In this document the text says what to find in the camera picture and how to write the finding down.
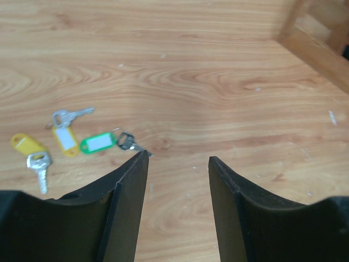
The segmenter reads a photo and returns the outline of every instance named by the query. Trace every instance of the key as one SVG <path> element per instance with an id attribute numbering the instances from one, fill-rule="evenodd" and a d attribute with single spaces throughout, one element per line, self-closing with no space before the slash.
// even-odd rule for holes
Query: key
<path id="1" fill-rule="evenodd" d="M 58 110 L 52 114 L 53 124 L 56 128 L 65 128 L 70 126 L 72 121 L 78 116 L 92 114 L 94 108 L 85 108 L 79 111 L 68 111 L 66 109 Z"/>
<path id="2" fill-rule="evenodd" d="M 122 150 L 135 150 L 135 151 L 144 151 L 145 149 L 135 142 L 135 137 L 127 132 L 122 132 L 120 136 L 118 137 L 117 145 Z M 148 156 L 153 157 L 153 154 L 151 154 L 148 151 Z"/>
<path id="3" fill-rule="evenodd" d="M 47 167 L 51 164 L 51 157 L 46 151 L 30 154 L 27 158 L 27 167 L 35 170 L 38 175 L 40 191 L 47 192 L 46 173 Z"/>

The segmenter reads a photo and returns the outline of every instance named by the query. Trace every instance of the keychain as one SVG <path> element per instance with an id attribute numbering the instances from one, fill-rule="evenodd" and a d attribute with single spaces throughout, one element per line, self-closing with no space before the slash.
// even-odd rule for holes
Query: keychain
<path id="1" fill-rule="evenodd" d="M 11 145 L 14 149 L 28 157 L 30 154 L 47 151 L 46 147 L 28 136 L 18 133 L 11 138 Z"/>
<path id="2" fill-rule="evenodd" d="M 79 153 L 79 145 L 70 127 L 52 127 L 52 133 L 65 156 L 74 157 Z"/>
<path id="3" fill-rule="evenodd" d="M 106 132 L 83 139 L 80 143 L 81 152 L 84 154 L 93 154 L 115 146 L 118 140 L 113 131 L 118 129 L 120 128 L 115 128 L 112 132 Z"/>

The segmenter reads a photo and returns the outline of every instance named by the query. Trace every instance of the green key tag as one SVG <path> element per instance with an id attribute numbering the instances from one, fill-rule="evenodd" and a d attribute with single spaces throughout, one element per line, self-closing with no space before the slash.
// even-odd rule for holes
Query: green key tag
<path id="1" fill-rule="evenodd" d="M 100 135 L 85 138 L 80 143 L 80 150 L 84 154 L 93 154 L 113 147 L 116 145 L 116 143 L 116 136 L 111 132 L 107 132 Z"/>

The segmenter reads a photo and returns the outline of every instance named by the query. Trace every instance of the wooden floor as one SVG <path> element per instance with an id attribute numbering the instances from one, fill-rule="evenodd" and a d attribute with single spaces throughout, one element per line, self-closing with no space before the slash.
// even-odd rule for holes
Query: wooden floor
<path id="1" fill-rule="evenodd" d="M 219 261 L 209 156 L 302 203 L 349 194 L 349 96 L 272 40 L 293 3 L 1 1 L 0 188 L 59 198 L 130 158 L 67 158 L 44 129 L 94 106 L 79 140 L 121 126 L 155 155 L 136 261 Z M 20 132 L 50 149 L 45 196 L 11 148 Z"/>

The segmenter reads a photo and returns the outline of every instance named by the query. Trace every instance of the key head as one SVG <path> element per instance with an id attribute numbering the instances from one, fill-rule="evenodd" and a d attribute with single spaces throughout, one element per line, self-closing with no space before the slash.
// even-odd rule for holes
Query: key head
<path id="1" fill-rule="evenodd" d="M 122 132 L 118 137 L 117 145 L 122 150 L 133 150 L 135 145 L 135 137 L 127 132 Z"/>
<path id="2" fill-rule="evenodd" d="M 51 158 L 46 151 L 30 154 L 27 157 L 27 167 L 36 171 L 45 170 L 50 164 Z"/>
<path id="3" fill-rule="evenodd" d="M 72 115 L 73 112 L 62 109 L 52 114 L 52 121 L 56 128 L 65 128 L 70 126 L 71 122 L 75 119 Z"/>

